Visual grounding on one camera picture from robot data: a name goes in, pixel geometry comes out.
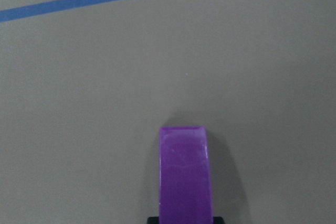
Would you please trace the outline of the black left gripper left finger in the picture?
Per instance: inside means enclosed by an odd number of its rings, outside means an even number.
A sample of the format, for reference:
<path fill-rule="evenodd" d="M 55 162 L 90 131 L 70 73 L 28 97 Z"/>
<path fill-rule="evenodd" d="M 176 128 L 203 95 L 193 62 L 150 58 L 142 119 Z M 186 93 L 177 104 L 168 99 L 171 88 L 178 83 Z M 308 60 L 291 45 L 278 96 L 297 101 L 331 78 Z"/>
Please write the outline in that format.
<path fill-rule="evenodd" d="M 159 216 L 148 217 L 146 220 L 146 224 L 159 224 L 159 223 L 160 223 Z"/>

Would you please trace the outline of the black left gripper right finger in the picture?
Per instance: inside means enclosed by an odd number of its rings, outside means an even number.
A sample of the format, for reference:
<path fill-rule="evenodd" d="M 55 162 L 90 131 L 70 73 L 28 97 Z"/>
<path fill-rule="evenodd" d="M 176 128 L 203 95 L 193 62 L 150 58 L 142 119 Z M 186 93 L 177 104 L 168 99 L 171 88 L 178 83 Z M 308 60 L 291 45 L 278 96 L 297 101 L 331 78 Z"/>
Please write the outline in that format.
<path fill-rule="evenodd" d="M 213 224 L 224 224 L 224 218 L 221 216 L 214 216 Z"/>

